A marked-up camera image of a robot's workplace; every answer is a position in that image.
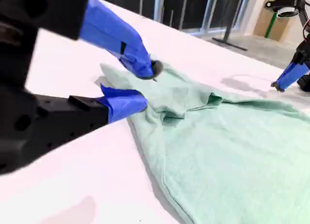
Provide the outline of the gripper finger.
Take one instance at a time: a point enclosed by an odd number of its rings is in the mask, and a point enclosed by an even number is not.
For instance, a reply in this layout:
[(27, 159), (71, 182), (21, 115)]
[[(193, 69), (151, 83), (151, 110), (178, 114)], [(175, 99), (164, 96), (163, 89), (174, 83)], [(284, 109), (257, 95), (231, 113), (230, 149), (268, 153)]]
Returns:
[(141, 92), (100, 86), (97, 98), (36, 95), (37, 107), (31, 125), (31, 158), (86, 135), (98, 128), (142, 112), (147, 100)]
[(309, 70), (309, 67), (305, 63), (290, 63), (279, 78), (271, 83), (271, 87), (274, 87), (277, 91), (284, 92)]
[(41, 27), (72, 40), (107, 50), (132, 74), (153, 79), (163, 69), (152, 60), (139, 33), (100, 0), (39, 0), (46, 16)]

